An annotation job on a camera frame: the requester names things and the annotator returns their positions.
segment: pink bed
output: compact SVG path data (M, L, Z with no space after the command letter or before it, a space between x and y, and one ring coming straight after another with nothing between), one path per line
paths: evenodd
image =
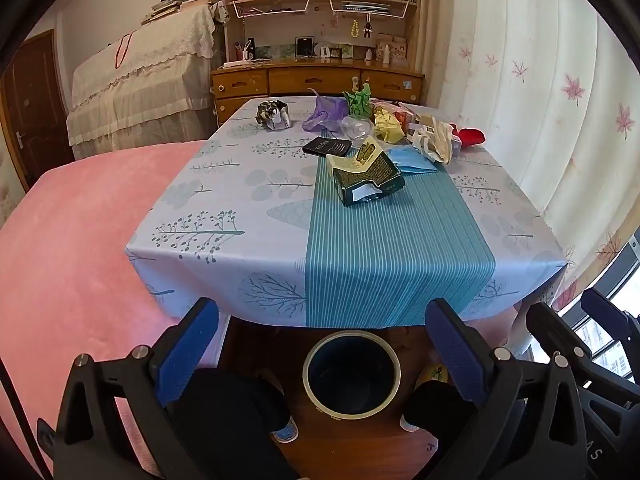
M124 246L201 145L122 150L52 170L0 230L0 356L33 429L38 417L55 428L78 354L121 358L175 323L156 307ZM515 314L474 325L497 345ZM0 417L30 458L1 388ZM130 414L125 424L132 426ZM132 438L144 454L140 436Z

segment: purple plastic bag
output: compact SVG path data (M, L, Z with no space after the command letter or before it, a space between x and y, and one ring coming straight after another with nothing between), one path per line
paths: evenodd
M316 94L316 109L309 118L302 123L306 132L321 132L324 129L330 132L340 131L340 121L349 115L349 105L344 97L324 97Z

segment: drawer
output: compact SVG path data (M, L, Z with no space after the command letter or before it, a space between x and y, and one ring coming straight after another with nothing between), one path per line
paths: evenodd
M212 78L213 93L218 98L257 96L268 94L267 71L242 70L228 74L215 74Z
M222 123L224 123L229 117L235 114L245 102L256 97L266 97L266 95L251 95L249 97L216 99L216 114L218 115L218 126L222 126Z
M403 74L363 70L362 83L369 83L371 95L390 101L419 103L422 78Z
M351 91L353 80L360 79L357 68L330 68L324 66L300 66L292 68L271 68L269 89L274 94L312 94L313 88L319 94L342 94Z

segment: blue gripper pad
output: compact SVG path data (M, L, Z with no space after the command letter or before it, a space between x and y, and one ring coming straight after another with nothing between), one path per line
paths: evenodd
M615 340L629 337L629 323L626 314L620 312L616 306L594 288L588 288L582 293L580 307Z
M217 329L218 306L200 298L177 326L160 336L154 345L160 362L152 362L150 368L162 407L180 398Z
M445 300L429 302L424 324L460 396L482 406L494 369L489 346L475 329L462 323Z

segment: black cable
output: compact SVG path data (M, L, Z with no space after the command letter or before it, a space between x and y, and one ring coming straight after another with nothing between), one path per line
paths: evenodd
M27 420L27 415L24 413L24 409L22 404L20 403L20 399L18 398L18 393L15 391L14 384L11 382L11 378L9 377L9 372L4 367L4 363L0 358L0 384L4 388L6 396L9 399L9 403L11 407L14 409L15 418L18 420L18 425L22 430L22 434L24 435L24 439L27 442L27 446L29 446L29 450L31 451L31 455L40 470L40 474L44 478L44 480L53 480L53 476L47 467L47 463L44 462L44 458L42 457L42 453L40 452L40 448L38 447L38 443L36 442L35 437L33 436L33 431L31 431L31 427L29 426L29 421Z

